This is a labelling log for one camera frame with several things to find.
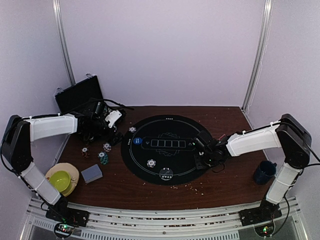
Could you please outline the white blue chip stack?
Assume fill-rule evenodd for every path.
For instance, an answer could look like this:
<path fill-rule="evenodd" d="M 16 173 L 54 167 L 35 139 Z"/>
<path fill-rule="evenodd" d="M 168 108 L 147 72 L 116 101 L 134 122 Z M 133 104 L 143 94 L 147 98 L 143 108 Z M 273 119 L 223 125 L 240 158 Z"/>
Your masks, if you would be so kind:
<path fill-rule="evenodd" d="M 156 161 L 154 159 L 149 159 L 146 165 L 148 168 L 154 168 L 156 166 Z"/>

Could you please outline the blue ten chip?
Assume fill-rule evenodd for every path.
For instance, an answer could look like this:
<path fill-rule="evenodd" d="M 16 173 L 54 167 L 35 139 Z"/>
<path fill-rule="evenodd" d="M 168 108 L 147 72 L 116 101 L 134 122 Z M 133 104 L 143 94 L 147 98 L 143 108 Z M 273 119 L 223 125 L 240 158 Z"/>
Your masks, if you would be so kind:
<path fill-rule="evenodd" d="M 134 126 L 132 126 L 132 127 L 130 127 L 130 128 L 128 129 L 128 131 L 129 131 L 130 133 L 134 133 L 136 130 L 137 130 L 137 129 L 136 129 Z"/>

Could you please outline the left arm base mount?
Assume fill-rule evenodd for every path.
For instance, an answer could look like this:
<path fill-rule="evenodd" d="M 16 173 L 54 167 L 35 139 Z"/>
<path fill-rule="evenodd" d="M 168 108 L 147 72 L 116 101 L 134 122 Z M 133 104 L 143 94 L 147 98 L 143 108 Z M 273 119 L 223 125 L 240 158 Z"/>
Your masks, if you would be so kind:
<path fill-rule="evenodd" d="M 78 227 L 86 227 L 90 213 L 86 210 L 68 207 L 68 200 L 60 198 L 54 205 L 48 204 L 45 217 L 56 221 L 53 233 L 59 239 L 70 237 Z"/>

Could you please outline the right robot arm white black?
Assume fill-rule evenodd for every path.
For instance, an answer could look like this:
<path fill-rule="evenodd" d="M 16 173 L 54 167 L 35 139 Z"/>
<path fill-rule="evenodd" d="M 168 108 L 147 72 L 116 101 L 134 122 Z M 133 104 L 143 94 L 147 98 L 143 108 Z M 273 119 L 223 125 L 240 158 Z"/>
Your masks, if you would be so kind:
<path fill-rule="evenodd" d="M 227 159 L 251 152 L 269 149 L 282 151 L 284 161 L 265 194 L 267 202 L 256 210 L 256 216 L 261 221 L 268 220 L 276 212 L 275 205 L 282 200 L 298 175 L 309 165 L 310 155 L 313 153 L 311 134 L 289 113 L 265 126 L 237 131 L 219 139 L 201 131 L 192 139 L 192 145 L 196 149 L 194 159 L 198 169 L 213 168 Z"/>

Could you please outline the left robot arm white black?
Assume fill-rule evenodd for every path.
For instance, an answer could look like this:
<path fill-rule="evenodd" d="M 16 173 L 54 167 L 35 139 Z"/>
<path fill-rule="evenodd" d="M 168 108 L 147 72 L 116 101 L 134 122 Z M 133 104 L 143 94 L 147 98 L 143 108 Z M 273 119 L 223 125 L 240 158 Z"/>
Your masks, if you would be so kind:
<path fill-rule="evenodd" d="M 63 196 L 46 179 L 44 170 L 55 163 L 49 159 L 70 135 L 86 143 L 100 137 L 113 138 L 126 106 L 111 99 L 90 99 L 60 113 L 9 117 L 0 143 L 0 159 L 7 170 L 49 205 L 61 222 L 72 211 L 59 202 Z"/>

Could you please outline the blue small blind button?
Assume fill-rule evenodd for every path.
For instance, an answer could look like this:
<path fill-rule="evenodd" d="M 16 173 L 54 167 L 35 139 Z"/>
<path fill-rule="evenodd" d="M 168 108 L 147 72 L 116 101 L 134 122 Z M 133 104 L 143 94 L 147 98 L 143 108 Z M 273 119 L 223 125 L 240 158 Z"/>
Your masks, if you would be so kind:
<path fill-rule="evenodd" d="M 132 142 L 133 142 L 135 145 L 141 145 L 142 142 L 143 142 L 143 139 L 140 138 L 140 137 L 136 137 L 136 138 L 133 139 Z"/>

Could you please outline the clear dealer button disc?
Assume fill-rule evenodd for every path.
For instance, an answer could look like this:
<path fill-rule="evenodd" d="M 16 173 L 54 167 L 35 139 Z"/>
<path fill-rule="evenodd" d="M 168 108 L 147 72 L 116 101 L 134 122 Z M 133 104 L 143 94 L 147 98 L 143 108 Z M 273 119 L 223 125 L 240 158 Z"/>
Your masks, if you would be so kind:
<path fill-rule="evenodd" d="M 163 181 L 169 181 L 173 178 L 173 176 L 173 171 L 168 167 L 164 167 L 159 171 L 159 177 Z"/>

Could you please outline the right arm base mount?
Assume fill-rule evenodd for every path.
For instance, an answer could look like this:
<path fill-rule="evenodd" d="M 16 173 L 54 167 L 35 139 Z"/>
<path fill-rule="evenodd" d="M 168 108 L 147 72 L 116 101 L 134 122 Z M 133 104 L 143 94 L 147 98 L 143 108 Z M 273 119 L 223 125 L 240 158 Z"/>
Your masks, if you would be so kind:
<path fill-rule="evenodd" d="M 242 226 L 254 225 L 259 237 L 271 237 L 276 231 L 274 220 L 282 216 L 279 204 L 262 200 L 258 207 L 241 210 L 239 218 Z"/>

